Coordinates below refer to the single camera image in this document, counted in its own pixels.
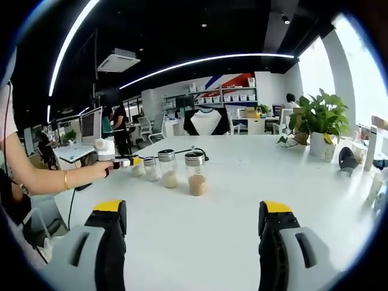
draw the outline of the cable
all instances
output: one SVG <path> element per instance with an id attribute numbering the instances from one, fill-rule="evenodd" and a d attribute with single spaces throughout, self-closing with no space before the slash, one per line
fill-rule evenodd
<path id="1" fill-rule="evenodd" d="M 5 138 L 7 137 L 7 117 L 8 117 L 8 108 L 9 108 L 9 105 L 10 105 L 10 100 L 11 100 L 11 91 L 12 91 L 12 83 L 11 81 L 9 82 L 9 86 L 10 86 L 10 91 L 8 93 L 8 100 L 7 100 L 7 108 L 5 110 L 5 120 L 4 120 L 4 138 L 3 138 L 3 143 L 4 143 L 4 165 L 5 165 L 5 174 L 8 176 L 8 166 L 7 166 L 7 152 L 6 152 L 6 146 L 5 146 Z"/>
<path id="2" fill-rule="evenodd" d="M 72 214 L 74 194 L 75 194 L 75 188 L 74 188 L 74 191 L 73 191 L 72 201 L 71 201 L 71 203 L 70 203 L 69 218 L 68 218 L 68 220 L 67 220 L 67 228 L 68 228 L 69 230 L 70 230 L 70 215 Z"/>
<path id="3" fill-rule="evenodd" d="M 39 250 L 38 246 L 34 246 L 34 249 L 38 252 L 39 256 L 41 256 L 41 258 L 43 259 L 43 261 L 48 264 L 49 262 L 47 262 L 46 258 L 42 255 L 41 251 Z"/>

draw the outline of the ceiling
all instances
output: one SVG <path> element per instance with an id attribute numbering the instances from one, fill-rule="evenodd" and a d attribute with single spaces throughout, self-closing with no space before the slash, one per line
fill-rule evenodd
<path id="1" fill-rule="evenodd" d="M 332 29 L 330 20 L 337 13 L 330 1 L 101 0 L 70 44 L 49 98 L 52 71 L 64 38 L 88 1 L 57 2 L 18 47 L 13 83 L 20 129 L 45 121 L 47 104 L 52 105 L 51 117 L 60 117 L 68 107 L 73 114 L 79 113 L 90 104 L 94 82 L 97 90 L 122 86 L 159 69 L 208 56 L 299 55 L 319 34 Z M 289 25 L 281 13 L 291 20 Z M 123 73 L 100 72 L 96 80 L 95 58 L 98 66 L 114 48 L 135 52 L 141 62 Z M 195 64 L 133 84 L 121 90 L 121 98 L 202 76 L 261 70 L 285 73 L 296 61 L 246 57 Z"/>

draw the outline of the hand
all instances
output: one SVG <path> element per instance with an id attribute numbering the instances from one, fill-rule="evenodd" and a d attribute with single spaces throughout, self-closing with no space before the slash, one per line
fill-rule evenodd
<path id="1" fill-rule="evenodd" d="M 106 169 L 113 168 L 112 162 L 96 162 L 94 165 L 92 165 L 94 170 L 96 171 L 98 178 L 105 178 L 107 176 Z"/>

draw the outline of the air conditioner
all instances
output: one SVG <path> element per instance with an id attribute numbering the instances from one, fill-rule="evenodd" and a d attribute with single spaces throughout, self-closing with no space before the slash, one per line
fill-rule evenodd
<path id="1" fill-rule="evenodd" d="M 139 61 L 139 59 L 136 59 L 135 53 L 115 48 L 113 53 L 98 66 L 98 71 L 121 73 L 136 65 Z"/>

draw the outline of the potted plant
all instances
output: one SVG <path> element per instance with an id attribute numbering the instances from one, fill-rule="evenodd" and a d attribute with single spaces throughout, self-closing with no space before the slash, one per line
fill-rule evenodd
<path id="1" fill-rule="evenodd" d="M 349 120 L 344 114 L 348 107 L 340 97 L 326 94 L 322 89 L 319 91 L 321 95 L 316 98 L 310 95 L 312 101 L 300 97 L 301 109 L 291 114 L 289 123 L 289 129 L 297 127 L 299 132 L 310 135 L 310 154 L 313 156 L 324 156 L 326 144 L 332 143 L 332 137 L 339 139 L 349 131 Z"/>
<path id="2" fill-rule="evenodd" d="M 266 106 L 265 104 L 260 104 L 259 106 L 258 106 L 258 109 L 259 109 L 259 112 L 261 113 L 261 114 L 267 114 L 268 113 L 268 111 L 269 111 L 269 107 L 268 106 Z"/>
<path id="3" fill-rule="evenodd" d="M 63 142 L 64 143 L 67 143 L 69 142 L 69 144 L 73 144 L 75 139 L 77 137 L 77 134 L 76 132 L 72 129 L 71 131 L 65 133 L 64 137 L 63 137 Z"/>

